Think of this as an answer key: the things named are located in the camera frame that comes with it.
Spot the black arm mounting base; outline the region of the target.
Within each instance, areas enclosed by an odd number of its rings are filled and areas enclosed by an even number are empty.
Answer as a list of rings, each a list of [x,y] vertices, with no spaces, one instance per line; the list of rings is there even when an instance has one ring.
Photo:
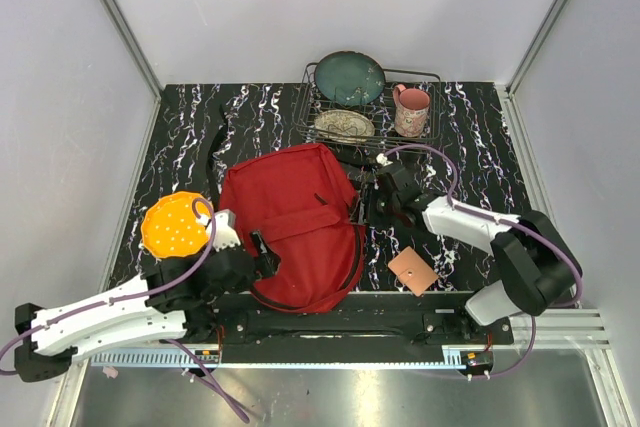
[[[326,313],[281,312],[248,294],[227,294],[187,313],[180,341],[225,345],[294,338],[391,338],[427,345],[508,346],[514,342],[505,317],[482,327],[464,310],[469,292],[355,292]]]

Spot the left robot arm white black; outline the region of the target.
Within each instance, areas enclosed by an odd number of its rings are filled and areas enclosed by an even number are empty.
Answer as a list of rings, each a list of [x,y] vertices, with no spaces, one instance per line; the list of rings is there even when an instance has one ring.
[[[259,232],[251,255],[234,233],[210,239],[196,254],[169,257],[112,290],[71,305],[15,310],[14,375],[27,383],[49,380],[111,348],[142,341],[208,341],[217,328],[214,304],[273,277],[281,259]]]

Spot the red backpack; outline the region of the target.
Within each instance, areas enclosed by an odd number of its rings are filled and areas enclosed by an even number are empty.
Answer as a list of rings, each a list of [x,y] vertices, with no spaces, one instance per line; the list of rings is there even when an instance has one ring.
[[[358,283],[364,266],[365,228],[353,221],[359,195],[334,153],[321,143],[274,151],[217,177],[205,164],[215,207],[236,217],[247,250],[259,231],[280,256],[278,273],[249,290],[281,312],[326,313]]]

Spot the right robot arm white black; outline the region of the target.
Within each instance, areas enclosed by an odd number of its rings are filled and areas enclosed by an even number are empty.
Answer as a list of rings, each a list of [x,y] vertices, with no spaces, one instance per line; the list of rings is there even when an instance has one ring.
[[[363,218],[385,219],[479,249],[494,259],[499,279],[480,289],[454,318],[454,331],[466,343],[486,336],[490,324],[512,315],[537,317],[582,293],[582,269],[550,219],[539,211],[499,214],[459,202],[449,194],[424,191],[400,163],[380,167]]]

